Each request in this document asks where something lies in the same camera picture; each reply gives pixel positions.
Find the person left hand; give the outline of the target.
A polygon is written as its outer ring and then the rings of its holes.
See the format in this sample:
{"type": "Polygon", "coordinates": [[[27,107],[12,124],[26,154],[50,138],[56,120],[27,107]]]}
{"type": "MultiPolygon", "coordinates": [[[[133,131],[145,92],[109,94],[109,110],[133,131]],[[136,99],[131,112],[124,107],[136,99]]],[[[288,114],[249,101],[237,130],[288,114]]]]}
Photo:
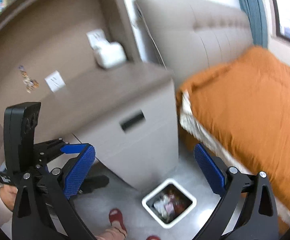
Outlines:
{"type": "Polygon", "coordinates": [[[14,210],[18,189],[15,186],[4,184],[0,187],[0,198],[4,205],[10,210],[14,210]]]}

